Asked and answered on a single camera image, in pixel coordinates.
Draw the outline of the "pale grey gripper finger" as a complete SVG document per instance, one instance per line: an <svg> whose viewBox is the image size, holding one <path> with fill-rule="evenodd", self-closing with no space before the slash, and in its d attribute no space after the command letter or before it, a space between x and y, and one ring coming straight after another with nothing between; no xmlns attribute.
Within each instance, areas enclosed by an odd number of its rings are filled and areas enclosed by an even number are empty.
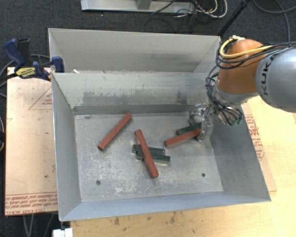
<svg viewBox="0 0 296 237"><path fill-rule="evenodd" d="M196 136L196 140L198 142L203 142L206 139L210 138L210 136L211 136L210 132L200 133L198 136Z"/></svg>
<svg viewBox="0 0 296 237"><path fill-rule="evenodd" d="M213 123L211 121L202 122L202 133L212 133Z"/></svg>

